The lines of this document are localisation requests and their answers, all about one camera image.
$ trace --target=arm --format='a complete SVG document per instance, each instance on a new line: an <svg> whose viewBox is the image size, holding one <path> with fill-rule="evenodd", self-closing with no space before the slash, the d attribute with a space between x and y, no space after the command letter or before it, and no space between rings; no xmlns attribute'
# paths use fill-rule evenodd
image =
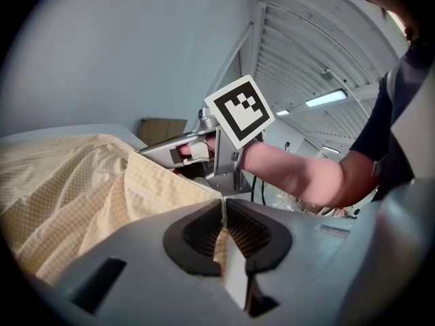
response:
<svg viewBox="0 0 435 326"><path fill-rule="evenodd" d="M320 206L353 205L378 184L372 176L373 161L350 151L340 163L303 158L263 143L251 144L241 168L282 189Z"/></svg>
<svg viewBox="0 0 435 326"><path fill-rule="evenodd" d="M253 143L246 149L242 168L305 202L329 207L359 202L379 184L379 178L372 176L373 163L388 151L392 104L385 79L366 126L340 163Z"/></svg>

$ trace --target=checkered cloth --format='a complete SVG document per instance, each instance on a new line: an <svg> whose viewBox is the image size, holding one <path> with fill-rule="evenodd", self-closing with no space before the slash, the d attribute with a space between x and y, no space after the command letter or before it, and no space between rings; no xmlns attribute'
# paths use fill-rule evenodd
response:
<svg viewBox="0 0 435 326"><path fill-rule="evenodd" d="M1 225L22 269L49 284L132 221L222 196L109 135L0 147ZM225 266L226 239L215 260Z"/></svg>

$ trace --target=dark sleeve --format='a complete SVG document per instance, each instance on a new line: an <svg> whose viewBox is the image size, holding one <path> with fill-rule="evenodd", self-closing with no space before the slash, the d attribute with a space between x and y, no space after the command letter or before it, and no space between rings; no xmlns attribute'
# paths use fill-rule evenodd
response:
<svg viewBox="0 0 435 326"><path fill-rule="evenodd" d="M379 82L379 94L368 121L350 150L358 151L372 161L381 160L388 152L392 120L392 102L387 93L387 76Z"/></svg>

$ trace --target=black cable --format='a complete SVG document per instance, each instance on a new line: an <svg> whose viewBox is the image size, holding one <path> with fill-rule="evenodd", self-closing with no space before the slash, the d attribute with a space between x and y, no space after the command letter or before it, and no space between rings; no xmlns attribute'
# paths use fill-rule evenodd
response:
<svg viewBox="0 0 435 326"><path fill-rule="evenodd" d="M264 200L264 181L262 180L261 184L261 200L263 201L263 205L266 205L266 201Z"/></svg>
<svg viewBox="0 0 435 326"><path fill-rule="evenodd" d="M254 176L254 180L252 180L251 202L254 202L254 192L256 190L256 181L257 181L257 177Z"/></svg>

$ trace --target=fluorescent light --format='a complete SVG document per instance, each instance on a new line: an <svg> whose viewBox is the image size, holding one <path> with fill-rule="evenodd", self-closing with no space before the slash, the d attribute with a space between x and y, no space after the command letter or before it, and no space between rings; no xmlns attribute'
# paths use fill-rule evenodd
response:
<svg viewBox="0 0 435 326"><path fill-rule="evenodd" d="M340 151L337 150L337 149L331 149L330 147L325 146L325 145L323 145L322 147L323 147L324 149L327 149L328 151L335 152L335 153L340 153Z"/></svg>
<svg viewBox="0 0 435 326"><path fill-rule="evenodd" d="M347 93L343 89L339 89L339 90L335 90L334 92L319 96L318 98L310 99L309 101L306 101L305 104L307 104L310 107L313 107L316 105L330 103L332 101L341 101L346 98L347 98Z"/></svg>
<svg viewBox="0 0 435 326"><path fill-rule="evenodd" d="M290 113L290 111L288 111L288 110L283 110L283 111L277 112L277 115L278 115L278 116L284 116L284 115L288 115L289 113Z"/></svg>

